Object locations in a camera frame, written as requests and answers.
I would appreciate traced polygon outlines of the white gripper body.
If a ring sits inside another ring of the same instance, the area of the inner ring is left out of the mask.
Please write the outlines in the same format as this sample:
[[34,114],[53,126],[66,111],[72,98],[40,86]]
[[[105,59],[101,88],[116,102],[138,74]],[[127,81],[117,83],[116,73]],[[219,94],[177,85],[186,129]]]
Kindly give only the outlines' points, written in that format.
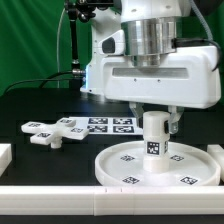
[[221,98],[216,62],[213,46],[178,48],[149,67],[135,67],[128,57],[106,57],[101,62],[103,93],[113,100],[208,108]]

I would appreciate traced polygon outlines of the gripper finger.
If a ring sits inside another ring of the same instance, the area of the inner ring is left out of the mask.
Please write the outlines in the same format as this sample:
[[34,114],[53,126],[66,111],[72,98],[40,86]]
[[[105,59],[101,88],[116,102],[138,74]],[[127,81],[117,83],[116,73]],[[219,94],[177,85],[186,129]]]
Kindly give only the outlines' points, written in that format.
[[180,106],[169,106],[168,113],[170,114],[166,123],[166,131],[169,134],[176,134],[179,130],[179,120],[184,112],[184,108]]
[[139,128],[143,127],[143,104],[137,102],[130,102],[129,108],[133,113],[134,117],[136,118],[136,123]]

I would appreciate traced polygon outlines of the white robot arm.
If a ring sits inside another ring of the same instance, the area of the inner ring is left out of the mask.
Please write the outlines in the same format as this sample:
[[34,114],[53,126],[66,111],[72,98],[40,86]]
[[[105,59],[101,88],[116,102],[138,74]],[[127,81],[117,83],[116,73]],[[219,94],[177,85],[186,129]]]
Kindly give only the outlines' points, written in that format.
[[91,6],[92,58],[83,92],[127,101],[136,118],[145,104],[166,105],[169,132],[178,131],[186,108],[209,108],[221,97],[220,47],[178,36],[179,20],[194,13],[196,0],[80,0]]

